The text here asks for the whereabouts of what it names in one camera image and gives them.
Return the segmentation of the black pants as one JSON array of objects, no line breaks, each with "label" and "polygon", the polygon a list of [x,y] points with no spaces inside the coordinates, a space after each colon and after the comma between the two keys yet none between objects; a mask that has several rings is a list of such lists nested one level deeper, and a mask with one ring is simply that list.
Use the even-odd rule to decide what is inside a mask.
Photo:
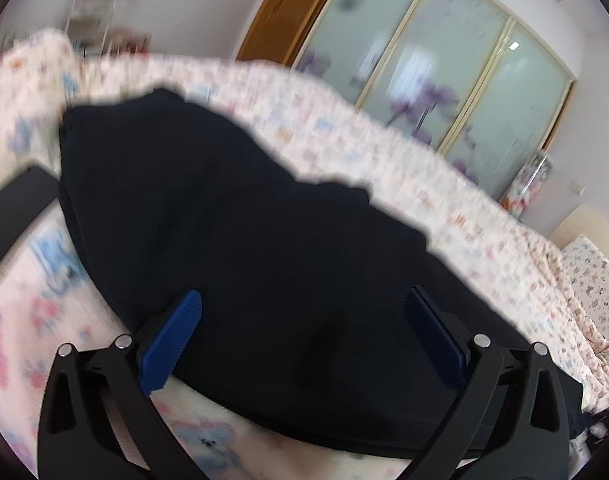
[{"label": "black pants", "polygon": [[296,180],[250,134],[159,89],[66,110],[59,203],[88,276],[132,332],[185,292],[174,369],[255,424],[410,458],[454,401],[403,311],[422,288],[502,346],[527,341],[362,188]]}]

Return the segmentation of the teddy print pillow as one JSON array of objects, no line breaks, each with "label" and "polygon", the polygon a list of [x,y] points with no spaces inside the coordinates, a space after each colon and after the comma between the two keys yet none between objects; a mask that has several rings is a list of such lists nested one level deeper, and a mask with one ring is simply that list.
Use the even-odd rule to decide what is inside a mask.
[{"label": "teddy print pillow", "polygon": [[609,339],[609,259],[584,235],[561,252],[577,298],[597,330]]}]

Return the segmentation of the beige headboard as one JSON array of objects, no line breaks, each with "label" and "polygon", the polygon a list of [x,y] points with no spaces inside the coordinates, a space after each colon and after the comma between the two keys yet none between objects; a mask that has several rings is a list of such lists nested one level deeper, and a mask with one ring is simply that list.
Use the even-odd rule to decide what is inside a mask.
[{"label": "beige headboard", "polygon": [[558,247],[565,247],[580,235],[591,240],[602,252],[609,250],[609,221],[585,204],[571,211],[549,239]]}]

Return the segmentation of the black smartphone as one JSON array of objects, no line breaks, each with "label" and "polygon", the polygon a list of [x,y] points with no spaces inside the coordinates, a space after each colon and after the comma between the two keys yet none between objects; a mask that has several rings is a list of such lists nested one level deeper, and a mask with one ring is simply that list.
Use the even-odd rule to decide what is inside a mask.
[{"label": "black smartphone", "polygon": [[58,196],[58,180],[39,166],[0,189],[0,264],[20,235]]}]

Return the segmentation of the clear tube of plush toys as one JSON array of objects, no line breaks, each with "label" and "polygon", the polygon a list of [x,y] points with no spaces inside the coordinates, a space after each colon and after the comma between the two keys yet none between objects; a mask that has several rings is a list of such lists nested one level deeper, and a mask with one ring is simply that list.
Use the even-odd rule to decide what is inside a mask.
[{"label": "clear tube of plush toys", "polygon": [[547,152],[534,152],[502,196],[499,202],[501,206],[513,218],[520,219],[543,188],[552,169],[553,164]]}]

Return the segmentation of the glass sliding wardrobe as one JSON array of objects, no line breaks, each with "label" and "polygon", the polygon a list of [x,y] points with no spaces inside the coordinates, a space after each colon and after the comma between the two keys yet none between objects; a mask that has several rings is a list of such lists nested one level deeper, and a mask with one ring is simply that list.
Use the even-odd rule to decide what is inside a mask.
[{"label": "glass sliding wardrobe", "polygon": [[494,198],[551,142],[574,83],[496,0],[321,0],[291,64]]}]

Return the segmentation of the pink clutter pile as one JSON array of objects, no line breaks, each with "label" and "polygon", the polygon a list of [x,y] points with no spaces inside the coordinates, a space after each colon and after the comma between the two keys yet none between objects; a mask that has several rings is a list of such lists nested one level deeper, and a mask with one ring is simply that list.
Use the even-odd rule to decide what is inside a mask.
[{"label": "pink clutter pile", "polygon": [[107,35],[104,53],[108,55],[147,53],[150,37],[146,32],[137,32],[129,27],[111,28]]}]

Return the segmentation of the white shelf rack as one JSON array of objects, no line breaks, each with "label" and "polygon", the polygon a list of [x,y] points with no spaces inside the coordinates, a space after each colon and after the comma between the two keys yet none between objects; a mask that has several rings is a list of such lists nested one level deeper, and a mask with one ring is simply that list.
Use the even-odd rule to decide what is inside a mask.
[{"label": "white shelf rack", "polygon": [[100,55],[105,49],[118,0],[71,0],[65,32],[80,55]]}]

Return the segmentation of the wooden door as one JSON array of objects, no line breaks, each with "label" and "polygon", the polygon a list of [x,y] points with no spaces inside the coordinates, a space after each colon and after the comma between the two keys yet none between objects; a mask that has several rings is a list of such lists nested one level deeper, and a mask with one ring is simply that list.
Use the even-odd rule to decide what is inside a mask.
[{"label": "wooden door", "polygon": [[262,0],[236,61],[270,61],[287,67],[296,58],[327,0]]}]

